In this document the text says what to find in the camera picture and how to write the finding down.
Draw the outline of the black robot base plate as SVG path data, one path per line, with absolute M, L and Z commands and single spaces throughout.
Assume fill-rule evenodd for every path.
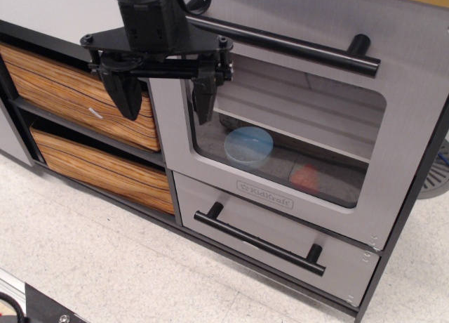
M 25 297 L 26 322 L 86 322 L 84 318 L 29 284 L 25 284 Z

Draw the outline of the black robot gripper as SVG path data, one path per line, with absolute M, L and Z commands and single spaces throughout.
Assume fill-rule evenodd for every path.
M 140 77 L 192 79 L 199 124 L 209 122 L 216 81 L 232 79 L 230 39 L 199 29 L 190 15 L 212 0 L 117 0 L 123 27 L 83 36 L 106 92 L 123 117 L 135 121 L 142 104 Z

